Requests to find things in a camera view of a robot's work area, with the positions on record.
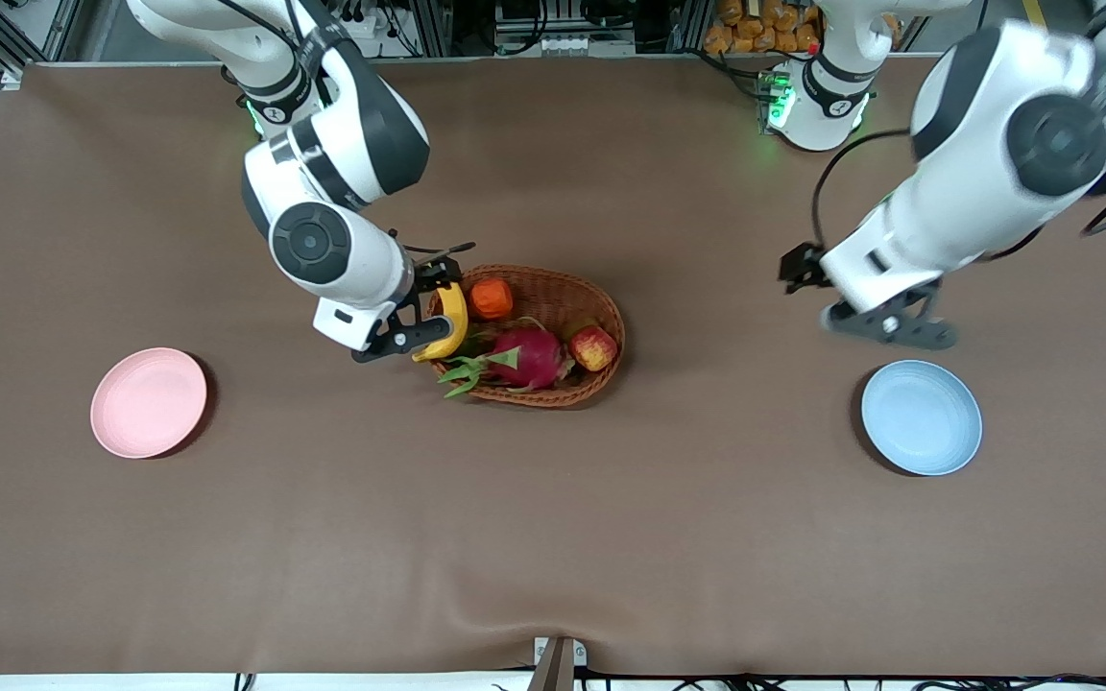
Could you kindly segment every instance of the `yellow banana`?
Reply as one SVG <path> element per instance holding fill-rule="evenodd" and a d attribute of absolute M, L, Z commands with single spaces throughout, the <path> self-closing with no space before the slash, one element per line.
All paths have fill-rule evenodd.
<path fill-rule="evenodd" d="M 469 304 L 463 299 L 460 284 L 452 283 L 449 287 L 439 287 L 438 296 L 442 300 L 442 315 L 451 320 L 451 334 L 426 345 L 426 349 L 414 353 L 414 363 L 425 363 L 449 358 L 456 350 L 460 349 L 460 344 L 469 334 Z"/>

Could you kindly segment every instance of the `green led light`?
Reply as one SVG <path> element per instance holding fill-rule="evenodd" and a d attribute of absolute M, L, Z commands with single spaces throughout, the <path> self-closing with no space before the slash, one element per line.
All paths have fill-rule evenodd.
<path fill-rule="evenodd" d="M 250 101 L 246 101 L 246 112 L 254 121 L 254 132 L 258 132 L 259 136 L 263 136 L 263 123 L 259 122 L 259 114 L 254 113 L 254 105 Z"/>
<path fill-rule="evenodd" d="M 796 92 L 794 88 L 785 88 L 782 96 L 771 105 L 771 127 L 784 127 L 787 124 L 787 113 L 791 113 L 791 107 L 795 103 Z"/>
<path fill-rule="evenodd" d="M 860 126 L 860 122 L 864 119 L 864 107 L 869 103 L 869 96 L 866 95 L 860 100 L 860 104 L 856 106 L 856 117 L 852 121 L 852 129 L 856 129 Z"/>

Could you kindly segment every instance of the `white robotic arm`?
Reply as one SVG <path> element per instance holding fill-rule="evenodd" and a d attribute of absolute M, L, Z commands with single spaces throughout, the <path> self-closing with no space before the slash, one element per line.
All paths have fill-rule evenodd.
<path fill-rule="evenodd" d="M 967 6 L 971 0 L 817 0 L 826 31 L 821 50 L 807 61 L 775 67 L 790 86 L 773 95 L 768 127 L 811 151 L 842 145 L 860 124 L 869 85 L 890 55 L 894 33 L 883 14 L 927 14 Z"/>
<path fill-rule="evenodd" d="M 262 115 L 267 139 L 246 154 L 242 198 L 276 266 L 320 297 L 315 328 L 357 360 L 446 338 L 445 317 L 400 323 L 418 294 L 460 280 L 452 259 L 413 262 L 359 214 L 416 184 L 425 127 L 368 65 L 320 0 L 127 0 L 146 30 L 225 62 Z M 276 27 L 285 27 L 286 33 Z M 337 96 L 319 96 L 320 75 Z"/>
<path fill-rule="evenodd" d="M 825 252 L 803 244 L 781 279 L 834 285 L 826 327 L 948 348 L 930 306 L 948 272 L 1020 240 L 1085 193 L 1106 192 L 1106 18 L 1094 40 L 1025 22 L 988 28 L 945 54 L 912 112 L 916 174 Z"/>

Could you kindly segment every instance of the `brown tabletop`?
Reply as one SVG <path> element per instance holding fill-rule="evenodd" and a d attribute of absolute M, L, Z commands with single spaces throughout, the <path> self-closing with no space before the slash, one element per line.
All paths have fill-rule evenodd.
<path fill-rule="evenodd" d="M 891 62 L 865 127 L 906 124 L 928 66 Z M 760 136 L 706 65 L 385 74 L 432 157 L 369 218 L 597 281 L 628 366 L 584 411 L 357 366 L 247 220 L 215 69 L 30 69 L 0 97 L 0 673 L 505 668 L 550 634 L 609 673 L 1106 673 L 1097 205 L 947 280 L 957 348 L 891 349 L 782 293 L 828 155 Z M 911 169 L 859 149 L 826 233 Z M 90 397 L 146 346 L 199 355 L 219 407 L 180 454 L 115 459 Z M 857 442 L 857 384 L 908 357 L 982 404 L 957 475 Z"/>

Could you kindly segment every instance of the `wicker basket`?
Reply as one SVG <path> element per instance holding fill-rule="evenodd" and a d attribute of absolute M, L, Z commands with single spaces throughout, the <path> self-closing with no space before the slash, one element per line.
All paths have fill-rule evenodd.
<path fill-rule="evenodd" d="M 532 266 L 486 264 L 465 272 L 461 284 L 463 293 L 467 294 L 476 281 L 486 279 L 501 279 L 510 284 L 514 299 L 513 314 L 517 317 L 535 317 L 553 333 L 561 332 L 572 320 L 595 317 L 597 323 L 601 323 L 601 328 L 617 341 L 617 357 L 597 373 L 575 367 L 571 376 L 564 381 L 559 381 L 553 389 L 513 394 L 498 386 L 479 385 L 469 390 L 469 397 L 536 408 L 564 408 L 586 401 L 597 390 L 605 388 L 608 380 L 617 374 L 618 364 L 626 348 L 626 327 L 617 305 L 603 290 L 589 281 L 565 273 L 536 270 Z M 440 312 L 441 302 L 435 293 L 429 306 L 426 307 L 426 316 Z M 432 365 L 438 376 L 442 376 L 449 368 L 436 360 Z"/>

